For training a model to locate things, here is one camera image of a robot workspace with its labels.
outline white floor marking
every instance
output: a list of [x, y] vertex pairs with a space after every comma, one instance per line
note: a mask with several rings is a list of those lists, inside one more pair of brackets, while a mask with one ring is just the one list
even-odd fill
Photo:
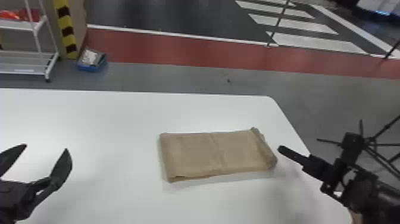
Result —
[[336, 41], [322, 38], [311, 38], [308, 36], [289, 35], [275, 33], [274, 41], [279, 45], [297, 46], [301, 48], [314, 48], [329, 51], [342, 51], [358, 54], [367, 54], [364, 50], [347, 41]]
[[[275, 7], [275, 6], [269, 6], [269, 5], [263, 5], [263, 4], [257, 4], [257, 3], [252, 3], [252, 2], [243, 2], [243, 1], [236, 1], [242, 8], [247, 8], [250, 10], [258, 10], [258, 11], [264, 11], [264, 12], [270, 12], [270, 13], [278, 13], [280, 14], [282, 12], [282, 7]], [[310, 14], [306, 13], [305, 11], [301, 10], [292, 10], [290, 8], [286, 9], [285, 15], [295, 15], [295, 16], [300, 16], [300, 17], [305, 17], [305, 18], [314, 18]]]
[[[278, 18], [264, 16], [264, 15], [256, 15], [256, 14], [249, 14], [253, 20], [258, 24], [265, 24], [270, 26], [275, 26]], [[283, 18], [280, 23], [280, 27], [287, 27], [299, 30], [309, 30], [314, 32], [321, 32], [321, 33], [332, 33], [338, 35], [338, 33], [326, 25], [319, 24], [319, 23], [309, 23], [297, 20], [288, 20]]]
[[[277, 3], [277, 4], [282, 4], [284, 5], [286, 3], [286, 0], [259, 0], [261, 2], [272, 2], [272, 3]], [[289, 2], [289, 6], [296, 6], [295, 4]]]
[[190, 35], [190, 34], [183, 34], [183, 33], [171, 33], [171, 32], [163, 32], [163, 31], [122, 28], [122, 27], [116, 27], [116, 26], [103, 26], [103, 25], [96, 25], [96, 24], [88, 24], [87, 28], [101, 29], [101, 30], [113, 30], [113, 31], [121, 31], [121, 32], [128, 32], [128, 33], [145, 33], [145, 34], [161, 35], [161, 36], [174, 36], [174, 37], [178, 37], [178, 38], [203, 39], [203, 40], [208, 40], [208, 41], [246, 43], [246, 44], [253, 44], [253, 45], [267, 45], [268, 44], [267, 42], [260, 42], [260, 41], [244, 41], [244, 40], [229, 39], [229, 38], [214, 38], [212, 36], [199, 36], [199, 35]]
[[[375, 44], [376, 46], [378, 46], [382, 50], [388, 52], [388, 51], [390, 51], [390, 49], [392, 49], [392, 46], [390, 46], [389, 44], [381, 41], [380, 39], [376, 38], [372, 34], [366, 32], [365, 30], [359, 28], [358, 26], [348, 22], [347, 20], [344, 20], [342, 17], [339, 17], [338, 15], [336, 15], [335, 13], [327, 10], [326, 8], [324, 8], [322, 6], [319, 6], [319, 5], [311, 5], [311, 6], [313, 8], [315, 8], [316, 10], [318, 10], [319, 12], [321, 12], [321, 13], [325, 14], [326, 16], [330, 17], [331, 19], [337, 21], [341, 25], [347, 27], [349, 30], [352, 30], [356, 34], [360, 35], [361, 37], [363, 37], [367, 41]], [[400, 51], [396, 49], [396, 50], [394, 50], [392, 55], [395, 56], [395, 57], [400, 57]]]

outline white table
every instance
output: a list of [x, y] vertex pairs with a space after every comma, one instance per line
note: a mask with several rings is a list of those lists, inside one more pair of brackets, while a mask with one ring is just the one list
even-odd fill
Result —
[[[309, 154], [269, 97], [0, 89], [0, 108], [0, 149], [28, 144], [4, 179], [48, 175], [65, 147], [74, 162], [65, 185], [22, 223], [351, 222], [319, 181], [276, 151]], [[253, 126], [278, 157], [273, 172], [165, 181], [160, 133]]]

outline black tripod leg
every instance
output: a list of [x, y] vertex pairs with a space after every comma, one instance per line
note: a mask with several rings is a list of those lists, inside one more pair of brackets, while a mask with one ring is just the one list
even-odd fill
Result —
[[389, 159], [390, 163], [393, 163], [394, 161], [398, 160], [400, 158], [400, 153], [397, 153], [395, 156]]
[[335, 141], [332, 141], [332, 140], [322, 139], [322, 138], [317, 138], [317, 141], [318, 141], [318, 142], [331, 143], [331, 144], [335, 144], [335, 145], [337, 145], [337, 146], [341, 146], [341, 145], [342, 145], [341, 142], [335, 142]]
[[393, 46], [393, 48], [385, 55], [385, 59], [387, 59], [394, 51], [395, 49], [400, 45], [400, 40], [397, 41], [397, 43]]
[[378, 131], [374, 136], [372, 136], [370, 139], [373, 141], [376, 141], [376, 139], [383, 134], [385, 131], [387, 131], [392, 125], [394, 125], [398, 120], [400, 120], [400, 115], [398, 115], [395, 119], [393, 119], [390, 123], [385, 125], [382, 129]]
[[400, 143], [379, 143], [377, 146], [400, 146]]
[[360, 130], [360, 135], [364, 137], [364, 124], [362, 119], [358, 122], [358, 128]]

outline gray floor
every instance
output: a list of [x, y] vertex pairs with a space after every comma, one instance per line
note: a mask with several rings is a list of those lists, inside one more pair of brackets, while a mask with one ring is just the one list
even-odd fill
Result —
[[[85, 73], [72, 61], [62, 61], [54, 68], [52, 83], [41, 77], [1, 75], [0, 88], [266, 95], [278, 102], [308, 149], [329, 162], [340, 149], [317, 142], [317, 137], [341, 140], [346, 131], [357, 131], [358, 119], [364, 119], [365, 132], [372, 135], [400, 113], [400, 80], [276, 71], [109, 63], [100, 73]], [[400, 123], [381, 142], [400, 142], [399, 136]], [[380, 151], [396, 153], [395, 148]], [[367, 155], [360, 164], [379, 169]], [[387, 172], [377, 174], [400, 188], [400, 181]]]

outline tripod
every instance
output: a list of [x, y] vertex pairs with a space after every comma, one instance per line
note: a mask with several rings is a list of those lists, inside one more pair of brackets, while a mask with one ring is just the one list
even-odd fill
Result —
[[[362, 150], [365, 151], [368, 155], [370, 155], [375, 161], [377, 161], [379, 164], [381, 164], [388, 172], [393, 174], [397, 179], [400, 180], [400, 171], [393, 165], [395, 161], [400, 159], [400, 153], [397, 153], [394, 155], [392, 158], [387, 159], [383, 155], [378, 153], [378, 147], [400, 147], [400, 143], [390, 143], [390, 144], [379, 144], [377, 143], [377, 139], [379, 136], [381, 136], [385, 131], [390, 129], [398, 120], [400, 120], [400, 115], [397, 116], [395, 119], [393, 119], [391, 122], [386, 124], [382, 129], [380, 129], [375, 135], [371, 137], [364, 137], [364, 124], [363, 120], [360, 120], [358, 123], [358, 128], [359, 128], [359, 134], [354, 134], [351, 133], [352, 135], [357, 135], [359, 136], [363, 143], [362, 143]], [[317, 138], [317, 141], [319, 142], [325, 142], [325, 143], [330, 143], [330, 144], [335, 144], [339, 147], [343, 148], [343, 153], [350, 153], [354, 154], [355, 152], [345, 152], [347, 149], [346, 147], [343, 147], [345, 143], [345, 139], [343, 139], [342, 142], [338, 141], [332, 141], [328, 139], [321, 139]]]

